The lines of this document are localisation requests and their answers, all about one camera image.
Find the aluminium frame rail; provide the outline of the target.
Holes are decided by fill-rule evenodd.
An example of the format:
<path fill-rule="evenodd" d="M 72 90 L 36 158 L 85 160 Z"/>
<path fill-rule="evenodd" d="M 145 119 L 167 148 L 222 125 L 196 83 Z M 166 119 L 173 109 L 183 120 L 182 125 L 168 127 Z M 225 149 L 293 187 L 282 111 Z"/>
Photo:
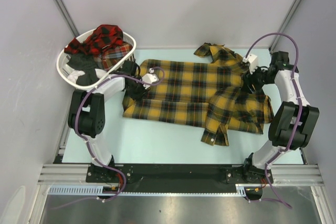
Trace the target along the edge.
<path fill-rule="evenodd" d="M 81 185 L 86 183 L 88 164 L 45 164 L 42 167 L 40 185 Z"/>

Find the red black checkered shirt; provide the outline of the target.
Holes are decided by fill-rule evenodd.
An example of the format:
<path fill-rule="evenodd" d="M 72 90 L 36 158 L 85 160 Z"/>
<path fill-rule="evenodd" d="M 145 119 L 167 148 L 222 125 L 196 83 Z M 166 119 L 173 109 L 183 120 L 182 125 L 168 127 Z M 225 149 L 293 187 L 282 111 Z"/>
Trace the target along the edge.
<path fill-rule="evenodd" d="M 121 46 L 123 31 L 117 25 L 100 25 L 83 42 L 74 38 L 65 48 L 64 53 L 69 55 L 99 55 L 109 49 Z"/>

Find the red tan plaid shirt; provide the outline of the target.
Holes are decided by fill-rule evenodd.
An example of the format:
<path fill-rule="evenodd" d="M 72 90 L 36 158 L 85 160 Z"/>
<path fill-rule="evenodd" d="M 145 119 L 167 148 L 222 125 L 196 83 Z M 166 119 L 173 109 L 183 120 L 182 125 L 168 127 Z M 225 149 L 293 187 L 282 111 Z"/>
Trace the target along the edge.
<path fill-rule="evenodd" d="M 114 67 L 124 56 L 126 56 L 133 46 L 128 42 L 123 42 L 121 46 L 113 49 L 108 49 L 99 56 L 99 66 L 105 71 L 109 71 Z"/>

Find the dark grey garment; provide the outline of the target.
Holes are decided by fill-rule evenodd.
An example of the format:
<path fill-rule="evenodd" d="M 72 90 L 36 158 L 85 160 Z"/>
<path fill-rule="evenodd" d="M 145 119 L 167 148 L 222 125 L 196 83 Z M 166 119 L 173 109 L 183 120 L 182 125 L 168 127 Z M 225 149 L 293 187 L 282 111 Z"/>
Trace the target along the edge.
<path fill-rule="evenodd" d="M 79 77 L 76 82 L 76 84 L 80 86 L 91 85 L 97 82 L 106 73 L 105 70 L 98 67 L 93 56 L 91 55 L 72 55 L 69 62 L 67 63 L 67 66 L 69 66 L 73 71 L 81 70 L 85 72 L 85 75 Z"/>

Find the yellow plaid long sleeve shirt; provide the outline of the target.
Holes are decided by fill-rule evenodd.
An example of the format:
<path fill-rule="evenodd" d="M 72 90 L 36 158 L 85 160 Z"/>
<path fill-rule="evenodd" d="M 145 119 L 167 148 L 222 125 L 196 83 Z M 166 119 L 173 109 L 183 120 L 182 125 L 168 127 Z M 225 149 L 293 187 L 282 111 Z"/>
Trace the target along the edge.
<path fill-rule="evenodd" d="M 142 74 L 154 69 L 162 82 L 141 100 L 124 96 L 125 118 L 189 125 L 204 129 L 202 142 L 228 145 L 228 130 L 263 134 L 274 118 L 270 98 L 263 91 L 242 90 L 249 71 L 238 53 L 223 45 L 205 43 L 195 55 L 210 63 L 147 59 Z"/>

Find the white plastic laundry basket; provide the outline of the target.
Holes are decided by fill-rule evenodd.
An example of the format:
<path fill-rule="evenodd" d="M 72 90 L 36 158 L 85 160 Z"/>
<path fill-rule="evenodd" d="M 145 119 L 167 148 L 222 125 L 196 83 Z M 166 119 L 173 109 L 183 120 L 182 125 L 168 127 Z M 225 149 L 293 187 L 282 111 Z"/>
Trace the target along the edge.
<path fill-rule="evenodd" d="M 71 82 L 68 79 L 68 76 L 73 72 L 73 70 L 71 70 L 70 67 L 66 66 L 70 60 L 70 56 L 64 53 L 64 50 L 62 50 L 59 53 L 57 61 L 56 61 L 57 72 L 59 73 L 59 75 L 61 76 L 63 80 L 65 80 L 69 85 L 73 86 L 75 89 L 85 90 L 85 91 L 91 90 L 92 88 L 95 88 L 100 83 L 102 83 L 103 80 L 105 80 L 113 71 L 119 70 L 126 60 L 135 61 L 134 51 L 136 49 L 136 43 L 137 43 L 136 40 L 126 32 L 123 32 L 123 40 L 131 44 L 132 49 L 124 57 L 122 57 L 109 71 L 107 71 L 97 82 L 91 85 L 80 86 L 76 84 L 75 82 Z"/>

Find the white garment in basket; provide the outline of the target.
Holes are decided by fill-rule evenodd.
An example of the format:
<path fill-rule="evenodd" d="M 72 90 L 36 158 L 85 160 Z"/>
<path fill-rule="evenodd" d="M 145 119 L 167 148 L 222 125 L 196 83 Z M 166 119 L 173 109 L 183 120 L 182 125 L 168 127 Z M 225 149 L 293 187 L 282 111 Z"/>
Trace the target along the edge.
<path fill-rule="evenodd" d="M 68 77 L 67 79 L 72 82 L 72 83 L 76 83 L 78 78 L 85 75 L 84 71 L 81 70 L 74 70 Z"/>

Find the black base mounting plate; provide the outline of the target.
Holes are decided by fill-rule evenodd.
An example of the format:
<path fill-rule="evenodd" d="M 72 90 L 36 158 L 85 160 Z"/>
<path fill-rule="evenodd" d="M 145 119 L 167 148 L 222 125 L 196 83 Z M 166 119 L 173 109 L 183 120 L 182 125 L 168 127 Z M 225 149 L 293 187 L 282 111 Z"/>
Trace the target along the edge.
<path fill-rule="evenodd" d="M 125 176 L 126 193 L 232 193 L 236 184 L 273 181 L 270 170 L 224 164 L 115 164 Z"/>

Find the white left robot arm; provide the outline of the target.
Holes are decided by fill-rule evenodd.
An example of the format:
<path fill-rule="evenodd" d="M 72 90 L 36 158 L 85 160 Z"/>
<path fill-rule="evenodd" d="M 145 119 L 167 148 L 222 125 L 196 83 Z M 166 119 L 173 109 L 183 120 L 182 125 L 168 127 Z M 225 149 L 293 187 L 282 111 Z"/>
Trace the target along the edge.
<path fill-rule="evenodd" d="M 91 163 L 99 167 L 97 174 L 103 181 L 112 181 L 117 171 L 107 141 L 100 135 L 106 124 L 105 103 L 122 91 L 142 98 L 148 88 L 157 82 L 155 74 L 150 72 L 142 76 L 140 66 L 127 60 L 119 71 L 114 71 L 92 89 L 76 89 L 73 92 L 68 126 L 83 140 Z"/>

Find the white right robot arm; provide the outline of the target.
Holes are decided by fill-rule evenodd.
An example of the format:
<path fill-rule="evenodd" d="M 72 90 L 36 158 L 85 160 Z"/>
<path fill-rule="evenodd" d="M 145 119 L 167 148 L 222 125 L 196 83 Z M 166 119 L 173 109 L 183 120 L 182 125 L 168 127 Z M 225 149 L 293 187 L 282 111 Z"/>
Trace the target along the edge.
<path fill-rule="evenodd" d="M 274 52 L 268 67 L 260 66 L 258 57 L 253 54 L 246 55 L 243 62 L 249 69 L 243 74 L 242 90 L 256 94 L 264 85 L 274 84 L 281 99 L 269 126 L 268 141 L 243 164 L 243 179 L 254 183 L 267 177 L 279 157 L 308 145 L 320 112 L 303 95 L 298 67 L 290 64 L 287 52 Z"/>

